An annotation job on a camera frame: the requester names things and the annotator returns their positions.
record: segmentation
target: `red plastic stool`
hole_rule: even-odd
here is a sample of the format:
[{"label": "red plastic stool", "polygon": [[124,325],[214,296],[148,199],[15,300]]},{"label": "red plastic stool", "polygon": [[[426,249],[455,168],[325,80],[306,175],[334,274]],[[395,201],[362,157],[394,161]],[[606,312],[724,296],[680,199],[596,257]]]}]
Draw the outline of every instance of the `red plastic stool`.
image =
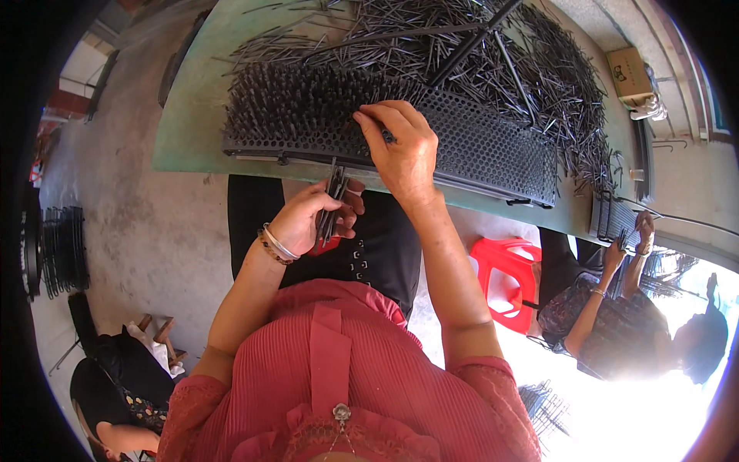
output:
[{"label": "red plastic stool", "polygon": [[[534,259],[530,260],[515,254],[511,251],[513,248],[523,249]],[[533,302],[536,298],[537,281],[531,265],[542,261],[542,249],[521,238],[494,241],[484,237],[472,246],[470,256],[477,260],[477,280],[483,288],[485,300],[488,299],[490,273],[493,268],[501,270],[518,281],[520,287],[516,290],[516,294],[508,300],[513,308],[503,312],[490,308],[490,314],[495,321],[508,329],[525,335],[531,324],[533,309],[522,302],[523,300]]]}]

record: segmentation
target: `wire rack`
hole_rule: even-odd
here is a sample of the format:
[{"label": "wire rack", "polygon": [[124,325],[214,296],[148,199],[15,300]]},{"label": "wire rack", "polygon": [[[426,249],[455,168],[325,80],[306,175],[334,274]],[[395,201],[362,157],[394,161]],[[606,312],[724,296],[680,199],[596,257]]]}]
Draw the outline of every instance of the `wire rack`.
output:
[{"label": "wire rack", "polygon": [[83,213],[79,207],[47,208],[41,227],[44,284],[49,298],[89,287]]}]

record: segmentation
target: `wooden stool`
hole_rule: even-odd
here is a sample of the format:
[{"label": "wooden stool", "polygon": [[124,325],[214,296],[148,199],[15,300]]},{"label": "wooden stool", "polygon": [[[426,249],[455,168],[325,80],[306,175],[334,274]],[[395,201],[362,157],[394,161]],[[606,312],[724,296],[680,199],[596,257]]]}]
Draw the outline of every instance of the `wooden stool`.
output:
[{"label": "wooden stool", "polygon": [[[151,314],[147,313],[146,315],[144,315],[143,319],[141,319],[141,322],[138,325],[139,329],[141,329],[142,332],[146,332],[146,328],[149,326],[149,324],[151,324],[152,319],[154,319],[154,317]],[[155,342],[164,343],[167,346],[169,367],[174,366],[187,357],[186,351],[178,350],[177,348],[173,347],[172,342],[169,340],[169,331],[172,330],[173,326],[174,318],[171,316],[167,316],[165,318],[164,325],[161,329],[159,329],[157,335],[154,336]]]}]

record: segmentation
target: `concrete floor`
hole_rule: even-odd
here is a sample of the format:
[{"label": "concrete floor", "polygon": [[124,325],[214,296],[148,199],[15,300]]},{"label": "concrete floor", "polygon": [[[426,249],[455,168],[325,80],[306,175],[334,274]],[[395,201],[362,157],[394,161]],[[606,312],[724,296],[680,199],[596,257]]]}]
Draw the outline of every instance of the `concrete floor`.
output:
[{"label": "concrete floor", "polygon": [[[121,325],[138,322],[143,313],[159,320],[174,316],[170,338],[190,353],[186,370],[203,351],[211,320],[233,282],[228,178],[153,172],[149,166],[162,113],[157,90],[167,59],[209,3],[182,1],[124,33],[98,113],[87,124],[70,122],[63,128],[41,186],[43,208],[84,209],[91,274],[87,296],[98,331],[119,333]],[[468,249],[480,236],[521,236],[539,243],[532,225],[459,208],[450,207],[450,214]],[[41,362],[49,371],[75,340],[66,294],[49,300],[42,288],[32,310]],[[443,365],[440,328],[423,271],[410,326],[431,360]],[[80,436],[68,389],[82,357],[75,348],[50,377]]]}]

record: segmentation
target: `floral shirt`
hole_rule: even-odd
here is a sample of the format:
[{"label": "floral shirt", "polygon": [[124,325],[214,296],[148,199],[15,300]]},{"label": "floral shirt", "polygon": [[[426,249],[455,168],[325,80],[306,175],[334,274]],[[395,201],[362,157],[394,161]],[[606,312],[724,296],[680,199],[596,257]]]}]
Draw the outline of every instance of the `floral shirt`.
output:
[{"label": "floral shirt", "polygon": [[[592,274],[580,274],[541,310],[542,329],[561,336],[553,346],[556,353],[565,352],[565,338],[598,283]],[[580,347],[577,368],[601,380],[656,377],[657,335],[669,335],[667,319],[644,292],[636,291],[629,299],[606,297],[593,331]]]}]

